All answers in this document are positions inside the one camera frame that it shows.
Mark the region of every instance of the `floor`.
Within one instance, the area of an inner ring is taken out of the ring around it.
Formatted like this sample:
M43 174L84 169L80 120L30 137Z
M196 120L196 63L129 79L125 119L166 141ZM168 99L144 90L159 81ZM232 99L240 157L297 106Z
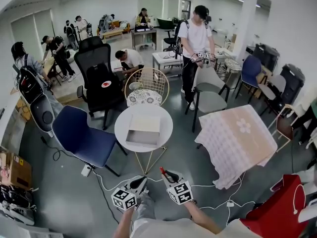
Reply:
M229 86L235 85L234 78ZM167 142L167 151L160 161L152 168L148 177L160 179L159 167L183 173L184 177L192 184L209 185L218 179L218 174L210 162L207 151L202 147L196 149L194 142L200 131L197 125L196 132L191 132L193 113L184 115L186 103L180 93L181 78L170 78L170 93L163 107L170 113L174 129ZM245 105L249 98L247 90L243 87L241 94L234 99L234 90L231 91L228 108ZM71 103L74 106L87 110L87 105L82 101ZM263 110L264 103L253 99L252 106L259 113ZM107 132L114 132L114 122L119 112L109 114ZM274 119L273 114L264 114L263 120L269 125ZM102 127L102 119L89 119L89 125L95 128ZM291 174L306 169L307 164L315 156L315 149L311 146L297 144L299 131L295 142L288 144L279 153L274 154L265 167L253 167L245 173L242 186L232 197L240 205L248 201L264 202L271 196L269 188L276 183L283 174ZM55 139L48 139L49 145L59 147ZM20 155L33 167L35 203L38 208L36 226L50 228L54 232L65 234L71 238L110 238L117 227L107 208L97 177L91 173L87 178L80 173L84 164L75 158L61 155L58 161L53 160L55 150L47 148L40 140L39 130L33 122L28 122L22 138ZM143 164L147 161L148 154L140 154ZM107 164L121 174L117 178L107 169L97 169L96 172L103 177L107 188L116 186L120 181L135 175L141 175L139 164L134 154L124 156L119 148L115 148ZM158 219L177 220L189 218L185 207L176 205L165 191L163 182L148 182L151 197L155 200L155 214ZM238 185L230 189L218 190L215 187L194 187L193 195L200 207L216 207L225 202L235 192ZM105 195L110 203L116 219L120 220L122 214L111 203L111 192ZM231 208L230 219L243 218L253 207L248 204L243 208ZM216 210L204 209L221 227L225 227L228 218L228 209L225 205Z
M222 35L218 36L216 32L213 32L213 36L214 36L215 43L220 45L220 46L223 46L224 37ZM168 44L166 44L163 41L163 39L167 38L167 37L168 37L167 32L165 32L162 29L157 28L157 44L158 44L157 50L155 50L155 46L154 47L149 46L146 49L139 50L139 52L143 58L145 67L147 67L147 68L153 67L153 65L152 65L152 61L153 61L152 53L161 52L164 48L168 47ZM121 36L114 36L114 37L108 38L107 43L109 43L111 46L111 58L110 59L115 60L116 58L114 55L115 55L116 51L121 50L121 49L132 49L131 33L123 34L122 37ZM75 71L75 73L77 75L77 77L72 82L68 83L67 81L65 81L62 83L60 81L60 77L58 77L58 80L61 83L61 86L60 86L58 84L58 82L53 78L53 85L54 85L53 91L54 91L56 98L58 98L58 99L61 98L63 100L64 96L73 95L74 93L77 92L78 86L84 85L84 78L83 78L77 64L75 62L72 62L70 64L70 66L73 68L73 70ZM180 70L174 69L172 73L177 74L179 71Z

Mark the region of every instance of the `red and white sticker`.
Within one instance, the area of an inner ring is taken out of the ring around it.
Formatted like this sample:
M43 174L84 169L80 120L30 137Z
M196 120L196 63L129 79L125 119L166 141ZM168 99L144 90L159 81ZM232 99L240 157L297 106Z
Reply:
M101 84L101 87L102 87L102 88L106 88L106 87L108 87L108 86L110 86L110 85L111 85L111 81L106 81L106 82L104 82L104 83Z

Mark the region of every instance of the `open box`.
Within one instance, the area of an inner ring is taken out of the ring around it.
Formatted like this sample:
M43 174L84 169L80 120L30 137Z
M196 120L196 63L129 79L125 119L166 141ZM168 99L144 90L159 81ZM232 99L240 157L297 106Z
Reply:
M133 115L126 143L156 147L159 142L160 117Z

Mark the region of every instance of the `gold wire chair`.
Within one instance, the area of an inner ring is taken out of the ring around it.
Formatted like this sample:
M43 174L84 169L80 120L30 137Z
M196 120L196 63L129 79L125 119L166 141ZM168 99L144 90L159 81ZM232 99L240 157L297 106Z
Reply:
M127 80L124 96L128 106L148 103L161 106L169 95L169 82L163 72L154 68L135 71Z

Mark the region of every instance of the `black cap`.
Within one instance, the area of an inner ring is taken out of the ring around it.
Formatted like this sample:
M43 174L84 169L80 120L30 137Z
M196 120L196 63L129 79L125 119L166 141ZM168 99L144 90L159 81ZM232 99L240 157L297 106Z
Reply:
M199 6L196 6L196 7L195 7L194 12L195 12L201 19L206 20L207 15L208 15L207 10L208 10L208 9L207 9L205 6L199 5Z
M44 36L44 37L43 37L43 39L42 39L41 44L43 45L47 39L48 39L48 36L47 36L47 35L46 35L46 36Z

